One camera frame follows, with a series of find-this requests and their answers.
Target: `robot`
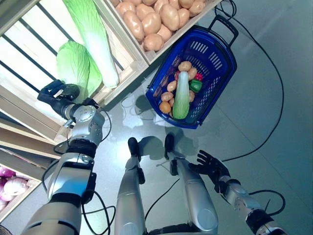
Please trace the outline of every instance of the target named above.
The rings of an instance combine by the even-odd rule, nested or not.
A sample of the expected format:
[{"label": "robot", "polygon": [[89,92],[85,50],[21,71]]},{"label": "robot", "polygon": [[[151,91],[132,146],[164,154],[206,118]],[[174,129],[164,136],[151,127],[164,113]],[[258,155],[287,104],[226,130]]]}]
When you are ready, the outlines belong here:
[{"label": "robot", "polygon": [[[92,99],[82,104],[73,101],[79,90],[75,85],[53,81],[44,87],[38,100],[49,104],[66,120],[75,122],[68,148],[56,166],[47,187],[49,202],[32,216],[22,235],[79,235],[81,205],[93,197],[96,174],[92,171],[94,156],[102,140],[105,118]],[[218,159],[200,150],[198,165],[189,163],[174,150],[174,136],[165,138],[164,157],[170,162],[171,175],[178,175],[188,211],[188,223],[147,232],[139,185],[145,183],[140,167],[141,156],[135,138],[128,140],[131,157],[126,163],[120,184],[115,235],[215,235],[218,217],[200,174],[210,177],[214,189],[245,219],[255,235],[286,235],[259,203],[230,177],[227,167]]]}]

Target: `shopping basket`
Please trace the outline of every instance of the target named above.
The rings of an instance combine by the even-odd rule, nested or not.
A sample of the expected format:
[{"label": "shopping basket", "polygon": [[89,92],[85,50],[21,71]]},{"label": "shopping basket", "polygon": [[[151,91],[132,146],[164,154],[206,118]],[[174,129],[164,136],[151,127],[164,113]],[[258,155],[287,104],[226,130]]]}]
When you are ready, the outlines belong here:
[{"label": "shopping basket", "polygon": [[[232,32],[230,43],[212,30],[217,21]],[[237,69],[236,59],[230,49],[237,36],[237,29],[222,16],[216,16],[209,28],[194,26],[187,31],[171,48],[148,86],[146,97],[156,113],[174,126],[196,129],[201,125]],[[167,84],[174,80],[174,74],[182,61],[190,61],[202,74],[202,89],[190,103],[187,117],[174,119],[163,114],[159,105],[161,94],[167,91]]]}]

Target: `cabbage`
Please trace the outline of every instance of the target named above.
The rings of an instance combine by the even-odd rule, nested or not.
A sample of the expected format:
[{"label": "cabbage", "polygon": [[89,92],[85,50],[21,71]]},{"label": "cabbage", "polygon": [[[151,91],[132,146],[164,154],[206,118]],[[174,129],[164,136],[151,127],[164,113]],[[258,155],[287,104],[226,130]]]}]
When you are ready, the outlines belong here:
[{"label": "cabbage", "polygon": [[173,105],[173,117],[176,119],[184,119],[189,111],[189,84],[188,73],[180,72],[177,81],[175,102]]},{"label": "cabbage", "polygon": [[106,30],[92,0],[63,0],[108,88],[119,83]]},{"label": "cabbage", "polygon": [[89,56],[83,45],[68,41],[60,47],[57,54],[57,72],[61,81],[79,87],[79,96],[75,102],[81,103],[88,97]]},{"label": "cabbage", "polygon": [[100,86],[102,82],[102,76],[96,63],[94,62],[93,58],[91,57],[89,53],[88,53],[88,58],[89,58],[89,80],[87,84],[87,90],[88,90],[89,96],[91,96],[92,93],[94,93],[97,90],[97,88]]}]

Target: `cable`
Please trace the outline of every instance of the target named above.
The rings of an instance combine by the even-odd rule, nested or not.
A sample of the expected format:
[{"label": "cable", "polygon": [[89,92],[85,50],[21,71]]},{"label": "cable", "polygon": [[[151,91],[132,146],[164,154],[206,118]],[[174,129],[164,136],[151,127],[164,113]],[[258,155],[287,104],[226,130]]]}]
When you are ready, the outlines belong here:
[{"label": "cable", "polygon": [[66,140],[66,141],[63,141],[63,142],[61,142],[61,143],[59,143],[59,144],[57,144],[57,145],[55,145],[55,146],[53,147],[53,152],[55,152],[55,153],[57,153],[57,154],[60,154],[60,155],[65,154],[65,152],[60,152],[60,151],[58,151],[57,149],[60,148],[60,147],[62,147],[65,143],[67,143],[67,146],[69,147],[69,142],[68,142],[68,129],[69,129],[69,127],[67,128],[67,140]]},{"label": "cable", "polygon": [[238,157],[225,159],[222,162],[227,162],[227,161],[231,161],[231,160],[234,160],[234,159],[242,158],[242,157],[245,157],[247,155],[250,155],[251,153],[254,153],[254,152],[258,151],[269,140],[269,138],[271,137],[271,135],[275,131],[276,127],[278,126],[278,124],[279,124],[279,122],[281,120],[282,114],[283,114],[284,102],[285,102],[284,83],[283,83],[282,77],[281,77],[281,75],[280,75],[280,73],[278,71],[278,68],[274,64],[272,58],[268,55],[268,53],[265,51],[265,49],[256,41],[256,39],[252,36],[252,34],[249,32],[249,30],[242,23],[240,23],[237,19],[235,19],[233,17],[236,14],[236,12],[237,12],[237,7],[236,7],[236,4],[235,4],[235,2],[233,0],[228,0],[228,1],[232,4],[232,8],[233,8],[233,12],[231,13],[231,15],[228,14],[227,12],[225,12],[223,7],[222,7],[222,9],[220,9],[218,7],[215,7],[215,14],[217,15],[217,10],[219,10],[219,11],[223,12],[226,16],[228,16],[230,19],[233,19],[234,21],[236,21],[248,33],[248,35],[250,36],[251,40],[263,51],[263,53],[269,59],[269,61],[271,62],[271,64],[275,68],[276,73],[277,73],[278,78],[279,78],[279,82],[280,82],[281,90],[282,90],[282,104],[281,104],[281,108],[280,108],[280,112],[279,112],[279,118],[278,118],[277,122],[275,123],[275,125],[272,128],[271,132],[269,133],[268,137],[257,148],[255,148],[254,150],[252,150],[252,151],[250,151],[250,152],[248,152],[246,154],[240,155]]},{"label": "cable", "polygon": [[99,200],[100,200],[100,202],[101,202],[101,204],[102,204],[102,206],[103,206],[103,210],[104,210],[104,212],[105,212],[105,214],[106,214],[107,225],[108,225],[108,227],[107,227],[102,233],[97,234],[97,233],[92,229],[92,227],[90,226],[90,223],[89,223],[89,221],[88,221],[88,219],[87,219],[87,217],[86,217],[86,212],[85,212],[84,204],[82,204],[83,216],[84,216],[84,219],[85,219],[85,221],[86,221],[86,224],[87,224],[88,228],[90,229],[90,231],[91,231],[94,235],[102,235],[102,234],[104,234],[106,231],[108,231],[108,235],[110,235],[110,233],[111,233],[111,224],[112,224],[112,222],[113,222],[115,213],[114,213],[114,216],[113,216],[112,221],[110,222],[109,214],[108,214],[107,208],[106,208],[106,206],[105,206],[105,204],[104,204],[104,202],[103,202],[101,196],[100,196],[95,190],[92,190],[92,189],[87,189],[87,190],[84,192],[84,194],[85,194],[86,192],[92,192],[92,193],[94,193],[94,194],[97,195],[97,197],[99,198]]},{"label": "cable", "polygon": [[[106,209],[110,209],[110,208],[114,208],[113,217],[115,217],[116,207],[115,207],[115,206],[109,206],[109,207],[106,207]],[[86,212],[85,214],[93,214],[93,213],[97,213],[97,212],[101,212],[101,211],[104,211],[104,208],[102,208],[102,209],[98,209],[98,210],[96,210],[96,211]]]},{"label": "cable", "polygon": [[150,206],[150,208],[148,209],[147,213],[146,213],[146,216],[145,216],[145,220],[147,220],[147,217],[148,217],[148,214],[150,213],[150,211],[152,210],[153,206],[163,197],[165,196],[165,194],[167,194],[171,189],[172,187],[179,181],[179,179],[177,179],[173,184],[172,186],[170,186],[170,188],[165,192],[163,193],[155,202],[153,202],[153,204]]},{"label": "cable", "polygon": [[[113,212],[112,219],[111,219],[111,221],[110,221],[110,223],[109,223],[109,226],[112,225],[112,223],[113,223],[113,221],[114,221],[114,218],[115,218],[115,213],[116,213],[116,207],[115,207],[115,206],[106,207],[106,209],[110,209],[110,208],[114,208],[114,212]],[[97,212],[101,212],[101,211],[104,211],[104,208],[99,209],[99,210],[96,210],[96,211],[86,212],[85,215],[86,215],[86,214],[93,214],[93,213],[97,213]]]},{"label": "cable", "polygon": [[281,206],[281,208],[279,210],[275,211],[275,212],[268,213],[269,216],[277,215],[277,214],[281,213],[285,209],[285,206],[286,206],[285,197],[281,193],[279,193],[277,191],[270,190],[270,189],[264,189],[264,190],[258,190],[258,191],[255,191],[255,192],[250,192],[249,195],[255,195],[255,194],[258,194],[258,193],[261,193],[261,192],[271,192],[271,193],[277,194],[278,196],[280,196],[280,198],[283,201],[283,205]]},{"label": "cable", "polygon": [[45,175],[47,175],[48,171],[50,171],[51,168],[52,168],[54,165],[56,165],[58,162],[59,162],[59,159],[57,159],[57,160],[55,160],[54,162],[52,162],[52,163],[48,166],[48,168],[44,171],[44,173],[43,173],[43,175],[42,175],[42,177],[41,177],[41,182],[43,183],[43,187],[44,187],[44,190],[45,190],[46,193],[47,193],[47,187],[46,187],[46,185],[45,185]]},{"label": "cable", "polygon": [[102,107],[99,107],[103,112],[105,112],[105,114],[107,115],[108,119],[109,119],[109,123],[110,123],[110,128],[109,128],[109,132],[107,133],[107,135],[100,141],[100,143],[102,141],[104,141],[108,136],[109,134],[111,133],[111,130],[112,130],[112,122],[111,122],[111,118],[109,116],[109,114],[107,113],[107,111],[105,111]]}]

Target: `potato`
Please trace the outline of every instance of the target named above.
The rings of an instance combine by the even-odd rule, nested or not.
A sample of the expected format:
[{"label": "potato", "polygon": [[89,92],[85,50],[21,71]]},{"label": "potato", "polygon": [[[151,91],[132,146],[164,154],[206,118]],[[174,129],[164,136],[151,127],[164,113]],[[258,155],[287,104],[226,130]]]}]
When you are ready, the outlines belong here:
[{"label": "potato", "polygon": [[192,6],[189,8],[190,17],[194,17],[199,14],[204,9],[204,2],[196,0]]},{"label": "potato", "polygon": [[170,4],[171,6],[173,6],[174,8],[176,8],[176,10],[181,9],[181,6],[180,6],[178,0],[169,0],[168,2],[169,2],[169,4]]},{"label": "potato", "polygon": [[171,105],[166,101],[160,103],[159,108],[161,112],[164,114],[168,114],[171,111]]},{"label": "potato", "polygon": [[132,32],[138,42],[144,38],[143,26],[138,16],[133,11],[126,11],[123,15],[123,21]]},{"label": "potato", "polygon": [[168,0],[157,0],[156,3],[155,3],[155,5],[153,6],[153,9],[154,9],[157,13],[159,13],[161,7],[162,7],[164,4],[168,4]]},{"label": "potato", "polygon": [[162,101],[170,101],[170,99],[173,98],[173,97],[174,97],[173,93],[171,93],[171,92],[164,92],[161,95],[161,100]]},{"label": "potato", "polygon": [[179,71],[189,71],[191,69],[191,63],[189,61],[183,61],[178,65]]},{"label": "potato", "polygon": [[121,3],[119,0],[110,0],[110,2],[112,3],[114,7],[116,7],[117,5]]},{"label": "potato", "polygon": [[194,101],[195,93],[192,90],[189,90],[189,103]]},{"label": "potato", "polygon": [[182,8],[178,10],[179,14],[179,28],[182,28],[189,20],[190,13],[187,9]]},{"label": "potato", "polygon": [[157,12],[150,12],[141,23],[145,36],[157,33],[161,29],[161,16]]},{"label": "potato", "polygon": [[174,105],[174,101],[175,101],[174,98],[171,98],[171,99],[170,99],[169,103],[170,103],[171,107]]},{"label": "potato", "polygon": [[116,6],[118,14],[123,17],[126,11],[133,11],[136,13],[136,7],[132,2],[121,2]]},{"label": "potato", "polygon": [[195,67],[192,67],[189,71],[188,71],[188,81],[191,81],[192,79],[195,78],[196,74],[197,74],[197,69]]},{"label": "potato", "polygon": [[161,28],[157,34],[162,37],[164,42],[167,42],[172,36],[172,32],[164,24],[161,24]]},{"label": "potato", "polygon": [[123,0],[123,2],[132,2],[135,6],[142,3],[142,0]]},{"label": "potato", "polygon": [[149,34],[145,37],[143,41],[143,48],[145,51],[150,50],[161,50],[161,48],[164,46],[164,41],[162,37],[156,33]]},{"label": "potato", "polygon": [[174,91],[176,89],[176,86],[177,86],[177,81],[170,82],[169,84],[167,84],[167,91],[168,92]]},{"label": "potato", "polygon": [[144,4],[147,6],[151,6],[153,3],[155,3],[157,0],[142,0]]},{"label": "potato", "polygon": [[179,14],[176,8],[170,4],[164,4],[160,9],[162,23],[171,31],[176,31],[179,28]]},{"label": "potato", "polygon": [[178,0],[183,8],[189,9],[195,0]]},{"label": "potato", "polygon": [[136,7],[136,15],[142,21],[145,16],[150,13],[155,12],[154,9],[150,6],[146,6],[145,4],[141,3]]}]

